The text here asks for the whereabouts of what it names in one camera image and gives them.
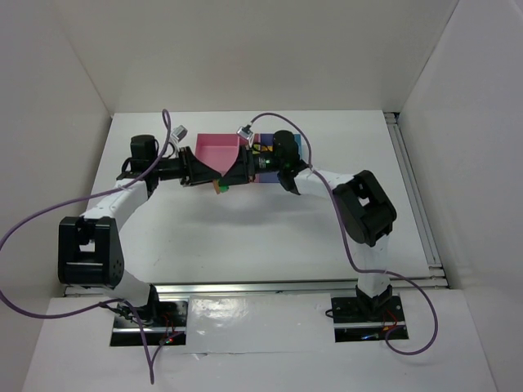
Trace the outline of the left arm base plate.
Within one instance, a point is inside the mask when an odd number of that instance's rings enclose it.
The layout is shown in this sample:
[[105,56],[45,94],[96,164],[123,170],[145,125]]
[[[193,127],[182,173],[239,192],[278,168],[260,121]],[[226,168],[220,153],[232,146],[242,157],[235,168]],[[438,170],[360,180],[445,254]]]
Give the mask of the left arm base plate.
[[[150,318],[143,318],[145,313],[139,311],[147,345],[159,346],[160,343],[173,346],[185,345],[188,308],[189,301],[182,299],[159,302],[158,313]],[[116,305],[114,309],[110,346],[142,345],[140,328],[131,310],[122,305]]]

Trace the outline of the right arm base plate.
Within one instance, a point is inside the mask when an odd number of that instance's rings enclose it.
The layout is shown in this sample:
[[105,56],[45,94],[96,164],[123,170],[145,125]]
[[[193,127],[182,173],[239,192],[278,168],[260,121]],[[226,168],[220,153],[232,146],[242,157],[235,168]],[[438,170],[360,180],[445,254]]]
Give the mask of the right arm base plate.
[[399,296],[393,296],[382,310],[366,316],[356,303],[355,297],[333,297],[331,308],[324,312],[333,320],[337,343],[358,341],[408,340],[409,333]]

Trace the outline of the brown long plate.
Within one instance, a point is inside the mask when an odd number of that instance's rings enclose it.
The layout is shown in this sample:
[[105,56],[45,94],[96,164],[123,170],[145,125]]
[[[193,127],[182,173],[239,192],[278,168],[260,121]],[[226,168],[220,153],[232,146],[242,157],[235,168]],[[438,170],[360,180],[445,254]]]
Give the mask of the brown long plate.
[[214,180],[214,181],[212,182],[212,186],[213,186],[213,188],[214,188],[216,194],[220,194],[220,193],[221,193],[221,188],[220,188],[220,185],[219,185],[219,183],[218,183],[218,180]]

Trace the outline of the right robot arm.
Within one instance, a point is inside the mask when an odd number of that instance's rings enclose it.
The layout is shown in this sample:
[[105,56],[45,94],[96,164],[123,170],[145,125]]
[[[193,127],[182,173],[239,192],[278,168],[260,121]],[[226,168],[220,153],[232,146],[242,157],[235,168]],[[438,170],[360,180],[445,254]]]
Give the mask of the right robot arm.
[[301,140],[290,131],[280,130],[263,149],[249,130],[236,136],[200,134],[195,150],[185,147],[178,154],[185,171],[181,183],[211,183],[222,192],[273,173],[291,194],[333,202],[351,257],[359,257],[364,263],[356,269],[358,306],[363,314],[374,316],[384,310],[392,296],[385,266],[396,209],[371,171],[341,175],[315,170],[302,158]]

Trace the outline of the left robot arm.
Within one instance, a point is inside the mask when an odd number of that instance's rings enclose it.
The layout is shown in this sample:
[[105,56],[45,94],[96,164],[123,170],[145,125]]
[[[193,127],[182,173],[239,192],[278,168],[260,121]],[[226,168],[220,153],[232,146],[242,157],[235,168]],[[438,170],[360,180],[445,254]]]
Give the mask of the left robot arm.
[[177,148],[169,136],[160,145],[152,135],[134,136],[131,155],[115,186],[95,196],[97,204],[81,216],[67,216],[58,230],[58,279],[67,286],[100,288],[120,301],[119,313],[137,312],[142,319],[162,312],[159,294],[125,268],[120,230],[159,183],[179,180],[184,186],[217,183],[224,172],[197,158],[189,148]]

